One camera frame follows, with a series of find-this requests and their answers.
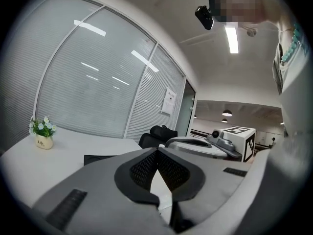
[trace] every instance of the person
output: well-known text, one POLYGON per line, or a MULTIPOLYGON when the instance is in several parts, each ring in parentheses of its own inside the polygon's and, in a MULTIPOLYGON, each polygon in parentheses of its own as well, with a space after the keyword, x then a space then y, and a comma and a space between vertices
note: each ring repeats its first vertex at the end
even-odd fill
POLYGON ((273 143, 272 143, 272 147, 273 147, 274 145, 276 145, 276 142, 275 142, 275 138, 272 138, 272 140, 273 140, 273 143))
POLYGON ((209 4, 217 21, 244 29, 251 37, 262 22, 277 27, 279 43, 272 71, 280 94, 285 136, 312 131, 312 50, 287 5, 282 0, 209 0, 209 4))

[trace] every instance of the ceiling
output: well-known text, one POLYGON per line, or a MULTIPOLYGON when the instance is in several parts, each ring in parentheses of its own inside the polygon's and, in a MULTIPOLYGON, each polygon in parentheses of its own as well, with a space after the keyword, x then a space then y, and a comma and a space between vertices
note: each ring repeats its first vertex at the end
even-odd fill
POLYGON ((226 118, 229 124, 239 126, 261 122, 280 127, 280 123, 283 122, 280 108, 221 101, 197 101, 195 115, 199 119, 216 122, 220 122, 223 118, 226 118), (222 112, 226 109, 230 110, 233 116, 223 116, 222 112))
POLYGON ((237 29, 239 54, 230 54, 224 26, 215 22, 207 31, 195 16, 208 0, 128 0, 155 19, 181 47, 201 80, 208 71, 259 69, 272 76, 271 66, 278 43, 275 26, 263 23, 255 37, 237 29))

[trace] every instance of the window blind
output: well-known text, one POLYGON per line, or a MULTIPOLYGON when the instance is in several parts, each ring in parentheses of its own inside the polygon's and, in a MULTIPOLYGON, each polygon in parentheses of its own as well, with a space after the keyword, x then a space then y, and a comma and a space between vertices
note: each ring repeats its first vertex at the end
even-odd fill
POLYGON ((57 52, 41 88, 38 116, 50 115, 66 129, 122 138, 154 45, 127 20, 101 9, 57 52))
POLYGON ((138 93, 126 138, 139 142, 155 125, 174 129, 184 90, 185 77, 161 47, 157 47, 138 93), (177 94, 173 113, 161 113, 167 87, 177 94))
POLYGON ((83 0, 46 0, 23 20, 2 56, 0 143, 7 150, 26 137, 46 64, 61 40, 97 5, 83 0))

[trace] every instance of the potted plant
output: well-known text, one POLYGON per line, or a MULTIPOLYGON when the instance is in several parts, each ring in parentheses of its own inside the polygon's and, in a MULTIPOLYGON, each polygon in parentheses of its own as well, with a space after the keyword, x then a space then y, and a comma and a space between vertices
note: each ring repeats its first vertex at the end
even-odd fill
POLYGON ((29 123, 29 133, 36 135, 36 145, 41 149, 51 149, 53 146, 52 136, 55 133, 57 126, 50 122, 48 117, 44 120, 31 117, 29 123))

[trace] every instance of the ceiling light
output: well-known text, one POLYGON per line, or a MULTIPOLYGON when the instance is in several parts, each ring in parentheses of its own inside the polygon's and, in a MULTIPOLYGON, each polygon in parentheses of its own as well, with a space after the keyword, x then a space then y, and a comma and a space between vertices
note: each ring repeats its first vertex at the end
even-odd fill
POLYGON ((99 34, 101 36, 104 36, 104 37, 106 36, 106 32, 105 31, 103 31, 103 30, 101 30, 101 29, 99 29, 99 28, 97 28, 95 26, 92 26, 89 23, 82 23, 82 22, 80 22, 78 20, 74 20, 74 24, 75 25, 79 25, 82 28, 86 28, 88 30, 91 30, 91 31, 93 31, 93 32, 95 32, 95 33, 97 33, 97 34, 99 34))
POLYGON ((238 54, 239 51, 236 28, 225 27, 225 30, 228 38, 230 53, 238 54))
POLYGON ((97 81, 99 81, 99 79, 96 79, 96 78, 94 78, 94 77, 92 77, 92 76, 88 76, 88 75, 86 75, 87 77, 90 77, 90 78, 92 78, 92 79, 94 79, 94 80, 97 80, 97 81))
POLYGON ((124 81, 122 81, 122 80, 120 80, 120 79, 118 79, 118 78, 116 78, 116 77, 112 77, 112 78, 116 79, 117 81, 122 82, 123 84, 127 84, 127 85, 129 85, 128 83, 126 83, 126 82, 124 82, 124 81))
POLYGON ((92 68, 92 69, 94 69, 95 71, 99 71, 97 68, 92 67, 92 66, 90 66, 90 65, 87 65, 87 64, 85 64, 85 63, 82 63, 82 65, 85 65, 85 66, 87 66, 87 67, 89 67, 89 68, 92 68))
MULTIPOLYGON (((143 62, 145 65, 148 64, 148 60, 145 59, 143 56, 141 56, 137 51, 133 50, 132 54, 138 58, 141 62, 143 62)), ((152 69, 154 72, 158 72, 159 70, 153 65, 153 64, 149 64, 149 68, 152 69)))
POLYGON ((226 117, 231 117, 233 114, 230 110, 224 110, 222 115, 226 117))

